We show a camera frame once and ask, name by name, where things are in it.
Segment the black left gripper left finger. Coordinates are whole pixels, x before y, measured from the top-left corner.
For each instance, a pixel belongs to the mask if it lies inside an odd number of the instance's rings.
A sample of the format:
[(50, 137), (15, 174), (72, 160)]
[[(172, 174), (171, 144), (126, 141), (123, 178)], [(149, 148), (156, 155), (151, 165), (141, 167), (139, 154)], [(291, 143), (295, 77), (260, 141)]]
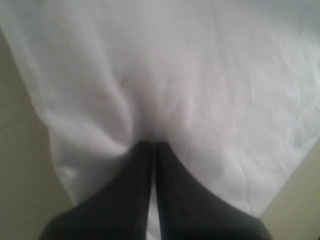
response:
[(53, 218), (41, 240), (144, 240), (153, 173), (153, 145), (137, 143), (126, 166), (99, 192)]

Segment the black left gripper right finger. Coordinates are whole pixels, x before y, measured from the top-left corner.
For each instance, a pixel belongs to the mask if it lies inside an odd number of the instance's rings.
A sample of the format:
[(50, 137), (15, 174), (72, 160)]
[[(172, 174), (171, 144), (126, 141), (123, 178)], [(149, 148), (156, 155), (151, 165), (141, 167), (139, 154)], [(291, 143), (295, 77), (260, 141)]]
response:
[(168, 143), (155, 147), (155, 185), (163, 240), (271, 240), (265, 225), (212, 194)]

